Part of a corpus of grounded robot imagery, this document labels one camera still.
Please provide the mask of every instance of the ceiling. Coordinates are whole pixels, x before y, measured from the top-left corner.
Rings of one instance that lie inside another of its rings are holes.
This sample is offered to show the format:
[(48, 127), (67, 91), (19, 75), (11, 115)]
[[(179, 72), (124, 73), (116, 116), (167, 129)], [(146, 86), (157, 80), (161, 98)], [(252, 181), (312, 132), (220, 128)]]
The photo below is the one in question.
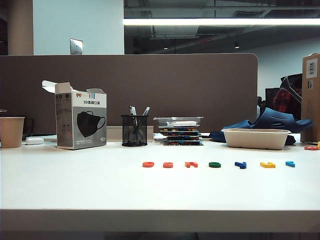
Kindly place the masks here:
[[(124, 18), (320, 18), (319, 0), (124, 0)], [(126, 54), (232, 52), (320, 37), (320, 27), (124, 26)]]

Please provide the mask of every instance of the plaid shirt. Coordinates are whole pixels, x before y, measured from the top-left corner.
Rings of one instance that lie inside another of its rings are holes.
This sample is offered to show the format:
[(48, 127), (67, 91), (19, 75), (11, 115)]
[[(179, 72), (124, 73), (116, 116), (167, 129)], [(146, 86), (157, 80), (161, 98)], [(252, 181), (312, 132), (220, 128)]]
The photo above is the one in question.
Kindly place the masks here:
[[(294, 88), (300, 96), (302, 90)], [(278, 112), (293, 114), (296, 120), (301, 119), (301, 104), (286, 90), (280, 89), (273, 99), (273, 110)]]

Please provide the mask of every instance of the black mesh pen holder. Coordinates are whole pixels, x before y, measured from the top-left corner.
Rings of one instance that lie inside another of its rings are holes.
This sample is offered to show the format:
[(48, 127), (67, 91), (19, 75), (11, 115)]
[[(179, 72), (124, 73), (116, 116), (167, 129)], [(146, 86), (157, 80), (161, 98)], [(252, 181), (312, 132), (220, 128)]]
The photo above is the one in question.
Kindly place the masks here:
[(145, 115), (121, 115), (122, 146), (140, 147), (147, 145), (147, 117)]

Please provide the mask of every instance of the blue slipper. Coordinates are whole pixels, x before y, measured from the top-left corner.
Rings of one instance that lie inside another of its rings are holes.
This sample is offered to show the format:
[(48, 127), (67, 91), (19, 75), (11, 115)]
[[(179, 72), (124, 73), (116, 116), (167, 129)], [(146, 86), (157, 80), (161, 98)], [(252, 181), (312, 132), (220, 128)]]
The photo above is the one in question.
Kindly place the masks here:
[(310, 128), (313, 124), (311, 119), (296, 121), (292, 114), (275, 111), (266, 107), (264, 112), (251, 127), (253, 129), (289, 130), (291, 133), (295, 134)]
[[(311, 127), (313, 124), (311, 119), (296, 121), (292, 114), (275, 111), (266, 107), (254, 123), (244, 120), (233, 125), (225, 126), (223, 129), (281, 129), (289, 130), (292, 133), (299, 133)], [(225, 135), (222, 131), (212, 131), (209, 138), (212, 138), (216, 142), (226, 142)], [(285, 145), (293, 145), (295, 142), (295, 138), (288, 135)]]

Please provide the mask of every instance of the food container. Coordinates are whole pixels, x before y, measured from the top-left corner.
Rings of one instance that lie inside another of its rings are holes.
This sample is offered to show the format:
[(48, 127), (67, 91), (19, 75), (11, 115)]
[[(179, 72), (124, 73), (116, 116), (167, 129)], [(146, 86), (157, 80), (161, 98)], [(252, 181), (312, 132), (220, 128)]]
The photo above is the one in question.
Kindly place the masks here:
[(281, 150), (285, 146), (288, 130), (280, 129), (222, 129), (226, 144), (232, 148)]
[(199, 127), (202, 116), (197, 117), (154, 117), (153, 120), (158, 120), (159, 128), (170, 127)]

